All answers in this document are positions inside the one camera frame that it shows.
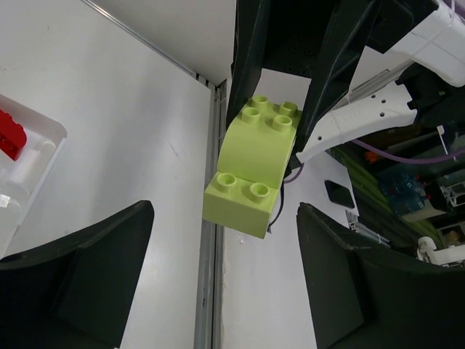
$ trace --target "blue object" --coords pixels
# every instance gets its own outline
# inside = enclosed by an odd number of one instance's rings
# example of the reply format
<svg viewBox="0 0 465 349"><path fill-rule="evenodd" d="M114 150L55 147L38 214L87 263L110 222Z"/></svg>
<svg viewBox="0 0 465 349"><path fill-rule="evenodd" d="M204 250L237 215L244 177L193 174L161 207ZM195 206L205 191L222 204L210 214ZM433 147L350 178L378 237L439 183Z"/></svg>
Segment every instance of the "blue object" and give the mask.
<svg viewBox="0 0 465 349"><path fill-rule="evenodd" d="M398 176L379 182L379 189L387 198L397 198L409 193L419 193L424 186L417 176L402 172Z"/></svg>
<svg viewBox="0 0 465 349"><path fill-rule="evenodd" d="M392 211L398 216L402 217L404 214L420 211L424 209L426 197L419 193L413 192L405 196L392 198L389 200Z"/></svg>

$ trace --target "cable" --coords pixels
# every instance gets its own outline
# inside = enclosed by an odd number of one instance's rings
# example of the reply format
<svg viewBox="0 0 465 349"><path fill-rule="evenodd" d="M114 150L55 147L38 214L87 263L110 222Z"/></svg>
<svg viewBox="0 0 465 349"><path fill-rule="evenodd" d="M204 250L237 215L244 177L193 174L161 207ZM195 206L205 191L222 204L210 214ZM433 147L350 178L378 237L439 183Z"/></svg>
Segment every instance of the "cable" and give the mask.
<svg viewBox="0 0 465 349"><path fill-rule="evenodd" d="M302 170L304 169L304 164L300 165L299 167L299 171L297 171L296 175L293 176L290 180L284 180L283 183L284 184L289 184L289 183L292 183L294 180L296 180L297 178L299 178L300 174L302 173Z"/></svg>
<svg viewBox="0 0 465 349"><path fill-rule="evenodd" d="M281 202L279 204L279 210L278 210L278 213L276 214L275 219L268 225L268 229L267 229L268 233L271 233L271 226L276 223L279 216L281 216L281 212L283 211L283 207L284 207L284 182L283 182L283 184L281 184L280 197L281 197Z"/></svg>
<svg viewBox="0 0 465 349"><path fill-rule="evenodd" d="M447 160L451 160L453 158L456 158L460 155L465 154L465 148L460 148L457 149L456 151L453 151L452 153L449 153L447 155L441 155L436 158L427 158L427 159L407 159L407 158L401 158L400 156L392 155L389 154L385 151L382 151L378 148L375 148L369 144L366 144L362 142L361 140L353 140L352 141L354 144L359 145L360 147L367 149L369 151L373 151L374 153L383 156L386 159L390 159L396 162L400 162L402 164L412 164L412 165L430 165L430 164L437 164L440 162L444 162Z"/></svg>

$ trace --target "toy building block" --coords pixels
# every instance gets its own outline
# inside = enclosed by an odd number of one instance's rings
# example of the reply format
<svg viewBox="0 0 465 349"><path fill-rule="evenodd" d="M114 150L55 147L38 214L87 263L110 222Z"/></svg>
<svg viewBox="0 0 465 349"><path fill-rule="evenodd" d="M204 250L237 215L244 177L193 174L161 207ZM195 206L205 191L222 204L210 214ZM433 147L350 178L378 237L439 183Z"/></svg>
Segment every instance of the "toy building block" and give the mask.
<svg viewBox="0 0 465 349"><path fill-rule="evenodd" d="M301 111L253 96L227 129L203 218L264 238L291 155Z"/></svg>
<svg viewBox="0 0 465 349"><path fill-rule="evenodd" d="M264 238L278 189L217 172L203 195L203 218Z"/></svg>
<svg viewBox="0 0 465 349"><path fill-rule="evenodd" d="M23 127L16 124L11 115L0 110L0 149L16 161L27 139Z"/></svg>

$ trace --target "black cable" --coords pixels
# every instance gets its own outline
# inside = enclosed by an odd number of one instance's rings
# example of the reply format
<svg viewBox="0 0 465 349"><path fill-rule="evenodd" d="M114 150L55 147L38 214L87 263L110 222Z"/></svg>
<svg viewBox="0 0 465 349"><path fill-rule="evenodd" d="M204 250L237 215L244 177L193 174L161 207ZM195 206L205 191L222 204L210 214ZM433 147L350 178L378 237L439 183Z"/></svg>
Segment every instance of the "black cable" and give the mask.
<svg viewBox="0 0 465 349"><path fill-rule="evenodd" d="M271 233L271 226L276 223L279 216L281 215L281 212L283 211L283 207L284 207L284 183L281 184L280 196L281 196L281 203L279 205L278 214L276 215L275 219L268 225L268 229L267 229L268 233Z"/></svg>

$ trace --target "white plastic casing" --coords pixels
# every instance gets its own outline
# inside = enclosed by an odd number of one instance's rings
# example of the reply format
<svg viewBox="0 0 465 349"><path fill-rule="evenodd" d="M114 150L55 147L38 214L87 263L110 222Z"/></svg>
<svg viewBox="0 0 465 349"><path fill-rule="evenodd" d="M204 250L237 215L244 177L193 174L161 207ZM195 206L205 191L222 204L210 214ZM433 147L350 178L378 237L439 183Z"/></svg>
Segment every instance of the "white plastic casing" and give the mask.
<svg viewBox="0 0 465 349"><path fill-rule="evenodd" d="M336 145L391 127L403 127L415 121L417 110L404 85L391 82L361 100L330 111L316 124L304 150L297 154L304 163Z"/></svg>
<svg viewBox="0 0 465 349"><path fill-rule="evenodd" d="M452 86L465 85L465 23L443 1L439 8L396 43L401 52Z"/></svg>
<svg viewBox="0 0 465 349"><path fill-rule="evenodd" d="M62 124L0 95L0 109L24 128L18 160L0 151L0 256L4 255L65 143Z"/></svg>

